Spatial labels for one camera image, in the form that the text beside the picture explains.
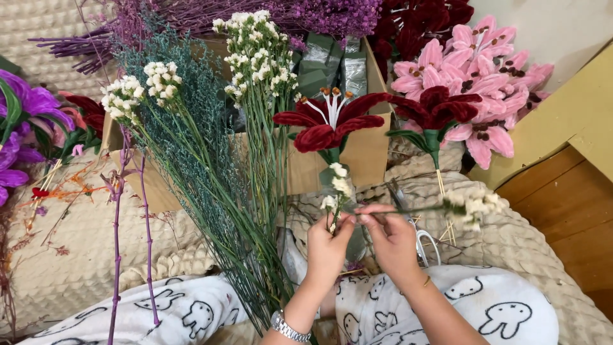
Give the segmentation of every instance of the wristwatch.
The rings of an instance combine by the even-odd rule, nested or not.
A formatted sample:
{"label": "wristwatch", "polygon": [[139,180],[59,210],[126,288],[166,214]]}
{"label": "wristwatch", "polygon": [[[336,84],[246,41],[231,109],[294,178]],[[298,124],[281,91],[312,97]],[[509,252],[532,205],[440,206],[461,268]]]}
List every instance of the wristwatch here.
{"label": "wristwatch", "polygon": [[298,333],[288,326],[283,319],[283,310],[275,311],[275,313],[272,314],[270,323],[272,324],[272,329],[299,343],[306,343],[311,338],[310,334]]}

